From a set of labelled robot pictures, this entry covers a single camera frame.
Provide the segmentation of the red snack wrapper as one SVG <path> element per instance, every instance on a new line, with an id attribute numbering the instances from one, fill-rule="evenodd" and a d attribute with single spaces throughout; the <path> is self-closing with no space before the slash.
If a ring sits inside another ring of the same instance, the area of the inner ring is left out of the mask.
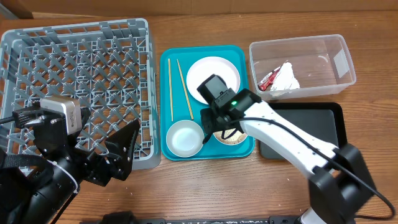
<path id="1" fill-rule="evenodd" d="M 273 84 L 276 75 L 279 73 L 281 66 L 269 72 L 261 81 L 257 83 L 257 87 L 261 91 L 265 91 L 269 85 Z"/>

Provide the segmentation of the white tissue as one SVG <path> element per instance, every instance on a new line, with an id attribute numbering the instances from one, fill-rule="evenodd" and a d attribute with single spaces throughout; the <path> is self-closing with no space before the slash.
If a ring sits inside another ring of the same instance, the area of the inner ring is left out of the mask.
<path id="1" fill-rule="evenodd" d="M 274 78 L 271 91 L 294 90 L 299 88 L 300 84 L 295 78 L 292 64 L 290 62 L 283 63 Z"/>

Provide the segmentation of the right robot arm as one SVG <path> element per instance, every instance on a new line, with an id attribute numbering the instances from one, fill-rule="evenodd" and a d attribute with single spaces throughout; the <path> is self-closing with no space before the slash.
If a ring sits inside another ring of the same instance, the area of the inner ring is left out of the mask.
<path id="1" fill-rule="evenodd" d="M 227 129 L 245 133 L 267 144 L 307 178 L 310 208 L 296 223 L 354 223 L 361 218 L 358 211 L 373 196 L 391 210 L 381 220 L 395 217 L 395 207 L 377 191 L 357 147 L 338 148 L 306 133 L 251 90 L 235 93 L 217 75 L 211 75 L 197 90 L 209 105 L 200 111 L 207 135 Z"/>

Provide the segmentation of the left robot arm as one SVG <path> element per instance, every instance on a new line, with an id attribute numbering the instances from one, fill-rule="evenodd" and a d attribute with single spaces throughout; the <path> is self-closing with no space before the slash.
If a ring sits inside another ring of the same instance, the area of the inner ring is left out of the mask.
<path id="1" fill-rule="evenodd" d="M 104 187 L 111 179 L 126 180 L 139 129 L 135 120 L 116 131 L 101 156 L 77 149 L 76 134 L 68 135 L 61 121 L 36 126 L 41 156 L 1 152 L 1 223 L 55 223 L 82 181 Z"/>

